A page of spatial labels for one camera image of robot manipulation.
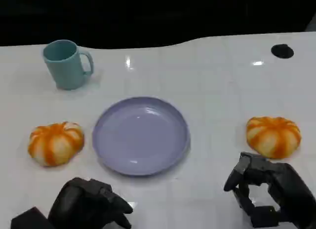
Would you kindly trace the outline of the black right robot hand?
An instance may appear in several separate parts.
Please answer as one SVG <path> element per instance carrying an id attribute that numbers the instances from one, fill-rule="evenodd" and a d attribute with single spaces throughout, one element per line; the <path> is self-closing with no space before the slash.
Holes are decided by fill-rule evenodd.
<path id="1" fill-rule="evenodd" d="M 255 206 L 249 198 L 249 185 L 268 185 L 268 193 L 279 205 Z M 273 163 L 267 158 L 241 152 L 224 191 L 233 191 L 240 208 L 250 217 L 254 228 L 277 227 L 290 222 L 298 229 L 316 227 L 316 199 L 302 178 L 288 163 Z"/>

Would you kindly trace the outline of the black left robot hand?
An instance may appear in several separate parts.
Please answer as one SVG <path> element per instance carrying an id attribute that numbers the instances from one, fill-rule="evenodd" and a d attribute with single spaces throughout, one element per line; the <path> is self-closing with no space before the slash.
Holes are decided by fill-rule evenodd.
<path id="1" fill-rule="evenodd" d="M 48 221 L 56 229 L 102 229 L 112 222 L 130 229 L 126 214 L 132 212 L 133 208 L 113 192 L 111 185 L 75 177 L 61 188 Z"/>

